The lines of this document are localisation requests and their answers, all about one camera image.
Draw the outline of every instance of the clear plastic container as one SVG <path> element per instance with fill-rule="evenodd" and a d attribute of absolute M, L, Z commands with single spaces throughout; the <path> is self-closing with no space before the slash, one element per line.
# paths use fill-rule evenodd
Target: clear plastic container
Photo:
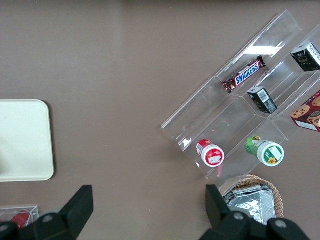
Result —
<path fill-rule="evenodd" d="M 309 42 L 320 50 L 320 27 L 302 30 L 289 11 L 284 11 L 162 124 L 163 130 L 221 193 L 260 164 L 245 150 L 248 137 L 256 135 L 281 144 L 301 130 L 290 114 L 320 90 L 320 73 L 304 72 L 291 51 Z M 260 55 L 266 67 L 228 94 L 222 83 Z M 264 87 L 277 110 L 272 114 L 261 112 L 247 93 L 251 87 Z M 203 139 L 224 151 L 220 169 L 207 166 L 197 153 L 197 143 Z"/>
<path fill-rule="evenodd" d="M 17 216 L 19 214 L 27 214 L 27 218 L 25 216 L 20 217 Z M 25 225 L 22 227 L 26 227 L 32 223 L 34 223 L 39 218 L 38 206 L 6 206 L 0 207 L 0 222 L 19 222 L 22 224 L 26 220 Z"/>

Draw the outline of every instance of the red-lidded container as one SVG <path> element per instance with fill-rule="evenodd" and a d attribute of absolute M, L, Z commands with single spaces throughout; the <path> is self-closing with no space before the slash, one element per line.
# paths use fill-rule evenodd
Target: red-lidded container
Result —
<path fill-rule="evenodd" d="M 202 139 L 196 145 L 196 151 L 203 162 L 212 168 L 220 166 L 225 160 L 224 151 L 208 139 Z"/>

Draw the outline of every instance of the red cookie box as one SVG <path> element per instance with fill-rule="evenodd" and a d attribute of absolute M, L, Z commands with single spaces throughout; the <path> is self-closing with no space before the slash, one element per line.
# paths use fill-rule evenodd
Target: red cookie box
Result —
<path fill-rule="evenodd" d="M 320 91 L 290 116 L 298 127 L 320 132 Z"/>

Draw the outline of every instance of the cookie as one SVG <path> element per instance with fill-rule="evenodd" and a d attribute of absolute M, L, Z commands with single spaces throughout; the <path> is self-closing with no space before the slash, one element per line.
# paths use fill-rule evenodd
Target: cookie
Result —
<path fill-rule="evenodd" d="M 315 98 L 313 101 L 312 101 L 312 106 L 315 106 L 315 107 L 320 107 L 320 96 L 318 96 L 317 98 Z"/>
<path fill-rule="evenodd" d="M 312 122 L 313 122 L 313 125 L 314 125 L 314 126 L 320 128 L 320 116 L 315 117 L 315 118 L 312 120 Z"/>
<path fill-rule="evenodd" d="M 314 117 L 308 117 L 307 121 L 308 121 L 310 124 L 314 124 Z"/>
<path fill-rule="evenodd" d="M 310 110 L 310 106 L 304 105 L 299 107 L 297 110 L 295 110 L 293 113 L 291 113 L 291 117 L 293 119 L 297 119 L 305 115 Z"/>

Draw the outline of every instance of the screw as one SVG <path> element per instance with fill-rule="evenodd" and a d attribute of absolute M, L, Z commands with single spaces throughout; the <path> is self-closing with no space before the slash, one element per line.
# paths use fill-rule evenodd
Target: screw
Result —
<path fill-rule="evenodd" d="M 287 224 L 282 220 L 276 220 L 275 225 L 281 229 L 286 229 L 288 227 Z"/>
<path fill-rule="evenodd" d="M 50 222 L 52 219 L 54 219 L 51 215 L 47 215 L 42 219 L 43 223 Z"/>
<path fill-rule="evenodd" d="M 0 232 L 4 232 L 4 231 L 7 230 L 8 228 L 9 228 L 8 225 L 0 226 Z"/>
<path fill-rule="evenodd" d="M 243 220 L 243 219 L 245 219 L 245 217 L 244 217 L 241 213 L 239 213 L 239 212 L 236 212 L 236 213 L 233 215 L 233 217 L 234 217 L 235 219 L 237 219 L 237 220 Z"/>

